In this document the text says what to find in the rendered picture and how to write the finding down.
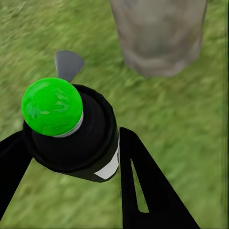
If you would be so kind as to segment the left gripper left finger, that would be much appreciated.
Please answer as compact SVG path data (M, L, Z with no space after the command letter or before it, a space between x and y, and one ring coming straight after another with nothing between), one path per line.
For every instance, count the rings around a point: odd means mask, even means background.
M0 142L0 220L32 158L23 141L23 130Z

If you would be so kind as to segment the pesticide atomizer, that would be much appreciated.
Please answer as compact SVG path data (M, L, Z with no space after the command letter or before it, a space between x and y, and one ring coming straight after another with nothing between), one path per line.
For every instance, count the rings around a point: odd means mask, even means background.
M113 108L96 90L71 83L85 66L77 53L57 52L55 65L58 78L34 82L22 97L23 141L53 172L107 182L120 163Z

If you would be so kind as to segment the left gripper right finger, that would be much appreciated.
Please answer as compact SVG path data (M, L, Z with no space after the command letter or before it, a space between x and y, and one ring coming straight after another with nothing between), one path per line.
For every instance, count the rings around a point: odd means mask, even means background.
M200 229L138 135L120 127L123 229ZM138 210L133 161L148 213Z

